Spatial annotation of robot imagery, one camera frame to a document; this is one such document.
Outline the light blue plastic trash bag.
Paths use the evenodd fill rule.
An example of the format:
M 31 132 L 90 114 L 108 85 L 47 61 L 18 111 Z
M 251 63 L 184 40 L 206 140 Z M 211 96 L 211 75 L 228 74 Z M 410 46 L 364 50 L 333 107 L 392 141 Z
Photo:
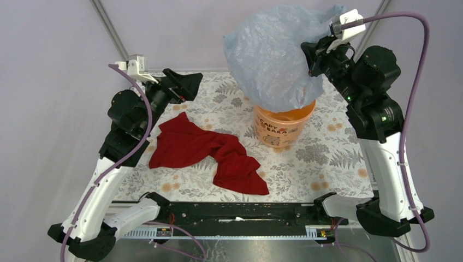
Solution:
M 310 77 L 302 43 L 317 43 L 346 12 L 278 5 L 258 11 L 223 36 L 228 69 L 254 104 L 271 112 L 301 109 L 323 94 L 321 76 Z

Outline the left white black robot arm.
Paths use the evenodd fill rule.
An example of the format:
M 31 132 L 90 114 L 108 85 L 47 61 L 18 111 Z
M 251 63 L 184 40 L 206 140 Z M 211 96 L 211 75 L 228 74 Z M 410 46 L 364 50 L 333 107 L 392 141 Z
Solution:
M 61 244 L 60 261 L 101 261 L 128 232 L 152 221 L 163 224 L 169 219 L 168 208 L 150 198 L 109 219 L 105 215 L 120 185 L 147 149 L 150 133 L 165 108 L 194 100 L 203 75 L 182 75 L 166 68 L 162 77 L 149 76 L 139 85 L 135 77 L 117 65 L 111 68 L 132 86 L 111 100 L 111 129 L 79 203 L 64 222 L 48 230 L 48 235 Z

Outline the orange plastic trash bin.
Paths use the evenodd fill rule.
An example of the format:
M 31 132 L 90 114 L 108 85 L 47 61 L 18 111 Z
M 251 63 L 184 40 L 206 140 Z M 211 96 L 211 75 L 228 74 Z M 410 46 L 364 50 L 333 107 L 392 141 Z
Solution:
M 286 112 L 271 112 L 254 106 L 254 131 L 258 139 L 269 147 L 283 148 L 295 142 L 315 111 L 316 101 Z

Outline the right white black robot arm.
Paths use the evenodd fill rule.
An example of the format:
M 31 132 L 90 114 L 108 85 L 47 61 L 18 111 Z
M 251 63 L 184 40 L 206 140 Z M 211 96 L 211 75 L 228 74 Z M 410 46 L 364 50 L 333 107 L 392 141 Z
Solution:
M 314 201 L 313 217 L 321 225 L 336 218 L 357 221 L 370 234 L 399 237 L 419 220 L 434 218 L 414 189 L 410 175 L 403 176 L 406 154 L 400 149 L 404 117 L 387 91 L 400 76 L 394 53 L 370 46 L 357 61 L 347 56 L 349 44 L 329 51 L 334 37 L 302 43 L 309 76 L 325 75 L 347 102 L 347 117 L 359 139 L 373 186 L 371 198 L 328 193 Z

